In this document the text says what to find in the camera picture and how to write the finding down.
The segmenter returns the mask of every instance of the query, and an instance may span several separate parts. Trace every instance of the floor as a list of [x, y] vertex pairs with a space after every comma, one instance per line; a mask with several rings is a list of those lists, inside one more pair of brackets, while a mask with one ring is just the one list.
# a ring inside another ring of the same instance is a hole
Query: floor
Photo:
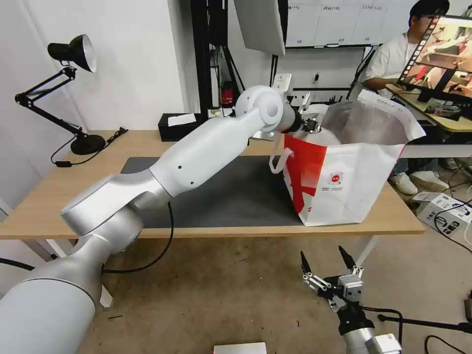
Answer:
[[[455, 195], [465, 198], [467, 187]], [[80, 353], [211, 354], [216, 344], [259, 341], [270, 354], [344, 353], [336, 315], [301, 282], [299, 252], [324, 277], [341, 269], [337, 246], [353, 252], [359, 242], [360, 237], [175, 240], [153, 268], [105, 276], [114, 303], [97, 311]], [[164, 245], [165, 240], [138, 240], [108, 266], [142, 265]], [[363, 303], [396, 308], [407, 318], [463, 322], [471, 264], [470, 253], [432, 230], [384, 237], [364, 264]], [[397, 333], [396, 324], [368, 317], [377, 334]], [[423, 353], [428, 334], [472, 353], [472, 335], [412, 325], [404, 329], [403, 353]], [[455, 351], [432, 340], [430, 353]]]

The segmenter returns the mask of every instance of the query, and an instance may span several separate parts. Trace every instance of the table leg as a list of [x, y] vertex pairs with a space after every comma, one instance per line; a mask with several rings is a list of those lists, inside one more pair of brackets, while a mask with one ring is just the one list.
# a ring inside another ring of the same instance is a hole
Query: table leg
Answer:
[[[380, 240], [380, 235], [374, 236], [363, 236], [361, 239], [361, 244], [355, 252], [346, 250], [353, 258], [357, 266], [362, 266], [364, 261], [369, 256], [370, 252], [375, 248], [377, 243]], [[343, 265], [341, 269], [341, 274], [346, 274], [348, 269]]]
[[353, 258], [357, 266], [362, 266], [364, 261], [369, 256], [370, 252], [375, 248], [380, 240], [380, 235], [366, 236], [362, 240], [362, 250], [359, 253], [354, 253]]
[[[72, 251], [72, 244], [69, 240], [56, 240], [56, 239], [47, 239], [46, 242], [52, 247], [54, 252], [57, 253], [59, 257], [65, 257]], [[112, 305], [113, 297], [102, 285], [102, 295], [100, 297], [100, 304], [103, 307], [110, 307]]]

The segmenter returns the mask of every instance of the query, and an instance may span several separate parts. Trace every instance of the desk lamp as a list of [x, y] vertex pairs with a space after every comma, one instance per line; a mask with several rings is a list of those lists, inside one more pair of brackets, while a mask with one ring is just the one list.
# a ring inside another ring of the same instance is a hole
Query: desk lamp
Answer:
[[[76, 139], [72, 142], [70, 149], [76, 155], [88, 155], [98, 152], [105, 146], [105, 140], [99, 135], [89, 135], [82, 131], [82, 127], [69, 123], [65, 120], [59, 119], [52, 114], [42, 110], [34, 105], [35, 101], [57, 90], [75, 79], [75, 72], [77, 68], [70, 63], [74, 62], [84, 70], [94, 73], [97, 70], [97, 61], [93, 53], [92, 43], [86, 34], [75, 37], [69, 44], [50, 43], [48, 45], [48, 53], [53, 58], [58, 60], [63, 66], [59, 73], [51, 76], [49, 79], [30, 88], [28, 91], [19, 93], [15, 96], [15, 101], [19, 105], [28, 108], [29, 110], [43, 116], [52, 123], [68, 130], [75, 135]], [[65, 75], [67, 80], [55, 85], [52, 88], [40, 89], [47, 83], [56, 78]]]

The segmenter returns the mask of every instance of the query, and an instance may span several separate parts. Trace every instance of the lamp shade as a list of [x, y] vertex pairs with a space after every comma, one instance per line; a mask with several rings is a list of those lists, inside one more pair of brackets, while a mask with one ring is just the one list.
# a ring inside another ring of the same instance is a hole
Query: lamp shade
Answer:
[[97, 71], [97, 60], [93, 52], [92, 42], [86, 34], [75, 37], [69, 44], [50, 43], [48, 53], [53, 59], [73, 61], [84, 70]]

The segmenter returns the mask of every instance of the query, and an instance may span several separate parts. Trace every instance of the white paper bag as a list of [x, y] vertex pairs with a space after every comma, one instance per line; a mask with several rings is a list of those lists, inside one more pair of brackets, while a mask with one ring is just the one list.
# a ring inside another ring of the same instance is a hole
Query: white paper bag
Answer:
[[405, 107], [364, 90], [356, 102], [330, 106], [321, 133], [285, 135], [285, 150], [270, 166], [283, 170], [304, 225], [360, 223], [405, 144], [424, 135]]

